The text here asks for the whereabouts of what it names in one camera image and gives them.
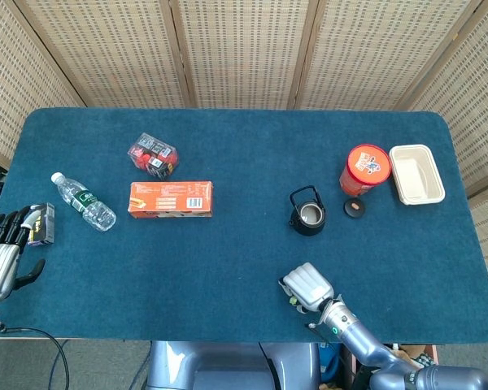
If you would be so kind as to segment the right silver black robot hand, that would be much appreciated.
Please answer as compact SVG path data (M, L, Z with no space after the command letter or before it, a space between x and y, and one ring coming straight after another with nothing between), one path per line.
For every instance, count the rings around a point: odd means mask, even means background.
M321 312L334 299L331 283L309 262L278 280L290 304L299 313Z

